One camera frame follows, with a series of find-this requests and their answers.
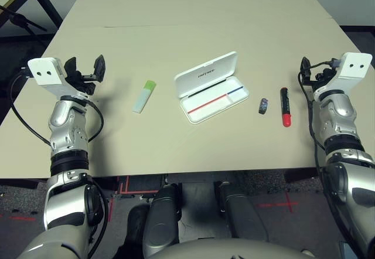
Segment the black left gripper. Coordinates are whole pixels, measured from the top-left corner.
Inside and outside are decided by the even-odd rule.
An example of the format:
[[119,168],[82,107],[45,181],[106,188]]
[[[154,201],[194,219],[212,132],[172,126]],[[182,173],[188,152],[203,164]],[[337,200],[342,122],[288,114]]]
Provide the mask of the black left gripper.
[[83,76],[77,71],[76,57],[72,57],[64,64],[67,77],[66,81],[76,90],[92,96],[96,89],[95,81],[102,82],[105,75],[105,59],[101,54],[94,62],[94,73]]

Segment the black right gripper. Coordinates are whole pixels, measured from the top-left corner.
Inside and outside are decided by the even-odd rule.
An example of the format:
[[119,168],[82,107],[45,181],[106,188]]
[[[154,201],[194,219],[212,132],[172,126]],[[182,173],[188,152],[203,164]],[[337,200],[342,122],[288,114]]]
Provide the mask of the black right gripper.
[[325,86],[336,75],[335,68],[325,68],[323,72],[316,74],[315,80],[311,80],[310,61],[307,57],[301,60],[301,75],[304,86],[311,86],[313,91]]

